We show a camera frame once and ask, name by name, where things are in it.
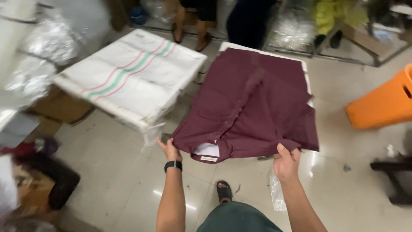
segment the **black shorts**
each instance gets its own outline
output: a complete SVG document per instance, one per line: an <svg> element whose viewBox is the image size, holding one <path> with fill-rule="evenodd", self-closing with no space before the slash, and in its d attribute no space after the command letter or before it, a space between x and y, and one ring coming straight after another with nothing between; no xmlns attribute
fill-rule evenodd
<svg viewBox="0 0 412 232"><path fill-rule="evenodd" d="M217 0L180 0L184 8L196 8L200 21L216 21Z"/></svg>

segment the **green stripe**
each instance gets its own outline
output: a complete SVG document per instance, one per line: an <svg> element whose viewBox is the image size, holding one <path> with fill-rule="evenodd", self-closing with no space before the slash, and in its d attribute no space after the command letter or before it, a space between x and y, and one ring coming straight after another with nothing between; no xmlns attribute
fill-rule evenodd
<svg viewBox="0 0 412 232"><path fill-rule="evenodd" d="M170 45L171 45L171 44L172 44L172 42L171 42L171 41L168 41L167 46L166 46L159 54L157 54L157 55L163 55L163 54L170 48ZM134 67L131 68L131 69L123 69L123 70L116 76L116 79L114 80L114 82L113 82L110 86L108 86L108 87L106 87L106 88L104 88L104 89L102 89L102 90L100 90L100 91L97 91L97 92L91 92L91 93L89 93L89 94L86 96L86 98L90 100L92 96L109 92L110 90L112 90L114 87L116 87L116 86L120 83L120 81L122 80L122 77L123 77L124 74L126 74L127 72L131 72L131 71L134 71L134 70L137 70L138 68L140 68L140 67L147 61L147 59L150 57L150 55L152 55L152 54L153 54L153 53L147 53L147 54L143 57L143 59L140 60L140 62L139 62L136 66L134 66Z"/></svg>

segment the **hand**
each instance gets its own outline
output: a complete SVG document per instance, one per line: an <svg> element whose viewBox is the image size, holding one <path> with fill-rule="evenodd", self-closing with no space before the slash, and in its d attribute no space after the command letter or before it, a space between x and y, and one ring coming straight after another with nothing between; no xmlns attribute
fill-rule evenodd
<svg viewBox="0 0 412 232"><path fill-rule="evenodd" d="M281 184L290 184L299 182L297 169L299 167L300 151L296 148L289 152L285 146L278 144L278 152L280 158L275 158L273 161L273 170Z"/></svg>
<svg viewBox="0 0 412 232"><path fill-rule="evenodd" d="M180 152L173 146L173 138L170 138L167 141L167 144L164 144L160 141L160 138L157 137L157 144L162 148L163 152L166 154L167 161L180 161L182 162L182 156Z"/></svg>

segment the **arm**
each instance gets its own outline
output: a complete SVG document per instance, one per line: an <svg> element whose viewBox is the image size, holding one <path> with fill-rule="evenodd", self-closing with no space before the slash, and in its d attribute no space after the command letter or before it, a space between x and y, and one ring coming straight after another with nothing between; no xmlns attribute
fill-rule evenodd
<svg viewBox="0 0 412 232"><path fill-rule="evenodd" d="M173 138L164 144L157 138L157 143L166 154L167 161L182 161L182 156L172 144ZM184 232L186 202L183 192L182 171L169 167L159 209L157 211L156 232Z"/></svg>
<svg viewBox="0 0 412 232"><path fill-rule="evenodd" d="M274 171L278 177L285 197L286 207L293 232L328 232L316 215L305 191L299 181L300 151L289 152L282 144L278 144L281 158L274 160Z"/></svg>

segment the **maroon shirt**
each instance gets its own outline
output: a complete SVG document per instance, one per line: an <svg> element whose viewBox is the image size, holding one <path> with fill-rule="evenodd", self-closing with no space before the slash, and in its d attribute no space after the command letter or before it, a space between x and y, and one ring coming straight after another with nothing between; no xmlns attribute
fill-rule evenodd
<svg viewBox="0 0 412 232"><path fill-rule="evenodd" d="M310 98L300 61L228 48L210 67L173 143L204 163L270 156L278 143L318 151ZM205 142L217 144L220 157L193 154Z"/></svg>

